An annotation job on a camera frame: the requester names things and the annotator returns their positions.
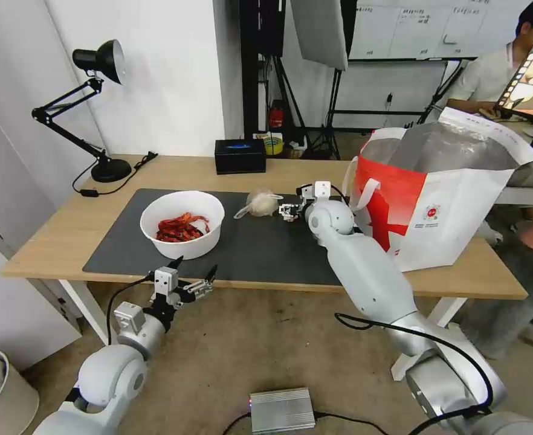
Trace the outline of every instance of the dried red chili pepper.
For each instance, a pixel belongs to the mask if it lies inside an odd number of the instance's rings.
[[[204,221],[206,233],[209,233],[208,219],[200,215],[192,216],[191,213],[184,213],[175,219],[160,221],[156,239],[161,242],[187,242],[202,237],[204,233],[192,225],[192,222],[198,220]]]

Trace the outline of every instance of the lamp base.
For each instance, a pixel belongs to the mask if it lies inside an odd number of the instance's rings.
[[[100,159],[91,169],[91,177],[97,182],[114,182],[132,173],[132,167],[121,159]]]

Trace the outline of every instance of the trash bin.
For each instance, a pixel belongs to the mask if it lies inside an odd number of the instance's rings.
[[[39,408],[39,394],[0,351],[5,379],[0,389],[0,434],[21,435]]]

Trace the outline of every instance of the white bowl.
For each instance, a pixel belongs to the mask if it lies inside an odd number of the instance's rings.
[[[206,233],[204,221],[198,220],[192,225],[204,233],[202,237],[174,243],[156,240],[160,221],[178,218],[186,212],[208,219],[210,231]],[[162,255],[170,259],[184,256],[184,260],[190,260],[203,256],[216,246],[223,219],[224,207],[218,198],[197,190],[185,190],[164,195],[148,205],[141,214],[140,228]]]

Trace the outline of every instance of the white bin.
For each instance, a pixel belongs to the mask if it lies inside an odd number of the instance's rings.
[[[6,370],[0,390],[0,435],[21,435],[37,413],[39,394],[2,352],[0,361],[4,362]]]
[[[156,240],[160,221],[177,218],[186,212],[193,216],[200,214],[206,217],[210,232],[188,242],[170,243]],[[140,228],[162,255],[171,259],[184,256],[184,260],[190,260],[203,256],[216,246],[223,219],[224,207],[217,197],[197,190],[184,190],[164,195],[148,205],[141,215]],[[205,232],[203,221],[193,222],[192,225]]]

